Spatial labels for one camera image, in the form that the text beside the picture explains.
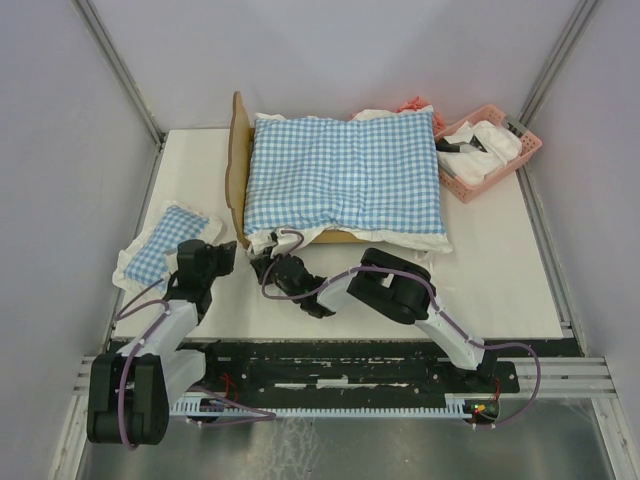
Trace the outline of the left aluminium corner post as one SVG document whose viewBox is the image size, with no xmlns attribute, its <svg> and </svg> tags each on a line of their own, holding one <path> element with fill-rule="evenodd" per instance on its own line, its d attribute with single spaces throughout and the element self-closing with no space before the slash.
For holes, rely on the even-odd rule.
<svg viewBox="0 0 640 480">
<path fill-rule="evenodd" d="M 137 82 L 118 51 L 106 24 L 100 17 L 96 5 L 90 0 L 72 0 L 71 3 L 79 13 L 84 25 L 98 46 L 103 59 L 114 74 L 125 97 L 133 106 L 150 138 L 156 145 L 161 146 L 166 134 L 158 125 L 149 105 L 143 98 Z"/>
</svg>

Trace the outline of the pink plastic basket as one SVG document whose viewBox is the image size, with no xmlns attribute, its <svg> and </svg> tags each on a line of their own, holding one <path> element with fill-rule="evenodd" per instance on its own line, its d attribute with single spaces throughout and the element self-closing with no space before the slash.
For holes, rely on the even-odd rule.
<svg viewBox="0 0 640 480">
<path fill-rule="evenodd" d="M 542 141 L 540 138 L 521 124 L 517 119 L 506 114 L 494 105 L 485 105 L 475 112 L 467 115 L 462 120 L 446 127 L 441 133 L 436 135 L 436 141 L 445 135 L 452 135 L 465 121 L 476 123 L 482 120 L 487 120 L 495 125 L 503 126 L 515 134 L 522 142 L 522 149 L 520 155 L 515 160 L 510 162 L 506 167 L 487 176 L 477 187 L 467 185 L 459 177 L 455 177 L 446 166 L 441 165 L 438 161 L 441 184 L 463 203 L 468 203 L 477 198 L 492 186 L 514 173 L 520 167 L 524 166 L 542 147 Z"/>
</svg>

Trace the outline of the aluminium corner post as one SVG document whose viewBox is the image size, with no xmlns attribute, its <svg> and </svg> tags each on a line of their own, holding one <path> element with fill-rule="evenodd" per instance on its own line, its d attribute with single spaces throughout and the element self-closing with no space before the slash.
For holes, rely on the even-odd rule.
<svg viewBox="0 0 640 480">
<path fill-rule="evenodd" d="M 79 13 L 84 25 L 98 46 L 103 59 L 114 74 L 125 97 L 133 106 L 150 138 L 156 145 L 161 146 L 166 134 L 158 125 L 149 105 L 143 98 L 137 82 L 118 51 L 106 24 L 100 17 L 96 5 L 90 0 L 72 0 L 71 3 Z"/>
<path fill-rule="evenodd" d="M 530 127 L 533 123 L 601 4 L 600 0 L 580 0 L 577 3 L 520 110 L 518 120 L 524 126 Z"/>
</svg>

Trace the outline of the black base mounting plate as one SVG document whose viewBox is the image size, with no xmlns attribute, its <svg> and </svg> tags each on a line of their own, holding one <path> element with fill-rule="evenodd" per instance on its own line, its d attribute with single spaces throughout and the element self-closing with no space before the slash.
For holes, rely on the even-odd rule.
<svg viewBox="0 0 640 480">
<path fill-rule="evenodd" d="M 197 348 L 206 358 L 200 385 L 253 406 L 441 406 L 448 394 L 520 390 L 513 363 L 489 352 L 478 369 L 458 369 L 431 341 L 217 341 Z"/>
</svg>

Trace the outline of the white cloth in basket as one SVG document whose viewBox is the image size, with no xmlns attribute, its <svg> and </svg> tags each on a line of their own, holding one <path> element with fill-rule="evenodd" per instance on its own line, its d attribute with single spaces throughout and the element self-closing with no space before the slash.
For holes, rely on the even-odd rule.
<svg viewBox="0 0 640 480">
<path fill-rule="evenodd" d="M 487 120 L 465 121 L 452 135 L 436 142 L 439 163 L 471 187 L 506 167 L 521 149 L 519 137 Z"/>
</svg>

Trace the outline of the right aluminium corner post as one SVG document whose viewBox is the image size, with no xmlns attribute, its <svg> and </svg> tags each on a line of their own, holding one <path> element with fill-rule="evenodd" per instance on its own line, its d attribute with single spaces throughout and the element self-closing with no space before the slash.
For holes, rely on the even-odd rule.
<svg viewBox="0 0 640 480">
<path fill-rule="evenodd" d="M 580 0 L 577 3 L 520 110 L 518 120 L 524 126 L 530 127 L 533 123 L 601 4 L 600 0 Z"/>
</svg>

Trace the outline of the pink crumpled cloth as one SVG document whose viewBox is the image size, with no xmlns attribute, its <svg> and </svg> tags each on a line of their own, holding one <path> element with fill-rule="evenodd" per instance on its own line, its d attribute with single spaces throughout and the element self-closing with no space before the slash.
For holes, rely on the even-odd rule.
<svg viewBox="0 0 640 480">
<path fill-rule="evenodd" d="M 416 96 L 415 98 L 406 101 L 403 103 L 397 110 L 397 113 L 404 112 L 417 112 L 423 110 L 425 108 L 431 108 L 433 110 L 433 131 L 435 134 L 441 133 L 446 128 L 446 122 L 443 115 L 437 111 L 430 102 L 424 99 L 421 96 Z"/>
</svg>

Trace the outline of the wooden pet bed frame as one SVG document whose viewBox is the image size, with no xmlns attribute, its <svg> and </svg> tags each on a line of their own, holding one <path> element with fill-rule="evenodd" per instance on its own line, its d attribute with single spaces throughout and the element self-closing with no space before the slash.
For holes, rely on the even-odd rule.
<svg viewBox="0 0 640 480">
<path fill-rule="evenodd" d="M 232 118 L 228 141 L 228 162 L 225 174 L 225 199 L 230 210 L 231 219 L 235 229 L 235 235 L 239 244 L 251 257 L 256 258 L 264 253 L 266 235 L 271 230 L 266 230 L 260 238 L 251 242 L 244 231 L 244 215 L 246 202 L 246 189 L 250 174 L 250 164 L 254 145 L 255 129 L 250 123 L 249 115 L 244 106 L 241 93 L 236 91 L 232 100 Z M 376 236 L 365 239 L 359 238 L 352 232 L 338 230 L 331 226 L 328 228 L 295 229 L 290 226 L 278 227 L 275 230 L 291 229 L 299 231 L 304 236 L 302 247 L 308 244 L 338 245 L 338 244 L 365 244 L 377 242 Z"/>
</svg>

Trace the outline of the black white object in basket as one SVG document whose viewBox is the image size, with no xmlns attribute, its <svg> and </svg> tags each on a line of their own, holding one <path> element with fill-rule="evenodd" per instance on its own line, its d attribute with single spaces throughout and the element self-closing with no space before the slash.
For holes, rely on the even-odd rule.
<svg viewBox="0 0 640 480">
<path fill-rule="evenodd" d="M 487 149 L 475 135 L 473 135 L 468 142 L 461 141 L 461 142 L 455 142 L 455 143 L 451 143 L 447 141 L 444 137 L 442 137 L 435 142 L 435 145 L 436 145 L 436 150 L 439 152 L 472 153 L 472 152 L 479 151 L 479 152 L 487 153 Z"/>
</svg>

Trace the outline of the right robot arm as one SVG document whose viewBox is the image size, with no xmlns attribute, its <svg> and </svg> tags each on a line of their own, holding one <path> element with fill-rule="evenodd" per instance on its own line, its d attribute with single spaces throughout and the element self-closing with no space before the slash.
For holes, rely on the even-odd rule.
<svg viewBox="0 0 640 480">
<path fill-rule="evenodd" d="M 460 370 L 467 389 L 481 391 L 495 379 L 496 356 L 446 313 L 431 274 L 414 263 L 369 248 L 358 265 L 331 278 L 309 273 L 291 254 L 263 253 L 250 264 L 267 299 L 291 301 L 315 318 L 358 301 L 395 323 L 420 329 Z"/>
</svg>

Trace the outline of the small blue checkered pillow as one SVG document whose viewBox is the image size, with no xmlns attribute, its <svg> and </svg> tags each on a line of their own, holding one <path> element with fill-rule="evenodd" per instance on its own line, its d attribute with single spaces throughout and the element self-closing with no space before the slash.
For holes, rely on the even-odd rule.
<svg viewBox="0 0 640 480">
<path fill-rule="evenodd" d="M 217 216 L 165 201 L 151 224 L 119 252 L 112 283 L 134 294 L 160 281 L 155 289 L 162 292 L 173 271 L 167 257 L 177 252 L 178 245 L 194 239 L 212 244 L 223 230 L 224 223 Z"/>
</svg>

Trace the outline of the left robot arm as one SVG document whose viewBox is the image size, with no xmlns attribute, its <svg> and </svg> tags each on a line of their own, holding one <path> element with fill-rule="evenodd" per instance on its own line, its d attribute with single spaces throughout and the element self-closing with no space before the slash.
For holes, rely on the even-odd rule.
<svg viewBox="0 0 640 480">
<path fill-rule="evenodd" d="M 214 281 L 232 273 L 237 243 L 211 245 L 193 239 L 180 243 L 176 269 L 162 298 L 117 315 L 125 319 L 147 307 L 159 315 L 137 337 L 91 364 L 87 438 L 129 449 L 157 445 L 164 438 L 170 409 L 192 385 L 209 390 L 221 378 L 220 364 L 198 350 L 182 349 L 188 333 L 204 319 L 212 303 Z"/>
</svg>

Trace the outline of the blue checkered mattress cushion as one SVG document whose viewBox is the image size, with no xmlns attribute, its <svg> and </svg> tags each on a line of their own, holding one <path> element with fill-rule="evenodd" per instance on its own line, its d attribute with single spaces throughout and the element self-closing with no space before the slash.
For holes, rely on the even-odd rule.
<svg viewBox="0 0 640 480">
<path fill-rule="evenodd" d="M 363 110 L 349 121 L 258 113 L 244 231 L 328 228 L 450 253 L 433 110 Z"/>
</svg>

